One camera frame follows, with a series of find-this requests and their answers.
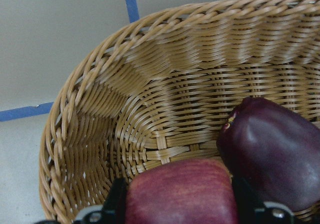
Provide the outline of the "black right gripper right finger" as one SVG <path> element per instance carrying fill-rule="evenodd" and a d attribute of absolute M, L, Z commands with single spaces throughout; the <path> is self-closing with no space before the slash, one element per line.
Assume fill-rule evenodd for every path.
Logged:
<path fill-rule="evenodd" d="M 232 189 L 240 224 L 262 224 L 265 205 L 242 177 L 232 177 Z"/>

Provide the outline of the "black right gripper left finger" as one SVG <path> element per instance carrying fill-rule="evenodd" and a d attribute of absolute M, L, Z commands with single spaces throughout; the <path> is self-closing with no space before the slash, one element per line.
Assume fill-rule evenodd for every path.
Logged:
<path fill-rule="evenodd" d="M 115 179 L 101 209 L 103 224 L 125 223 L 126 196 L 126 180 L 124 178 Z"/>

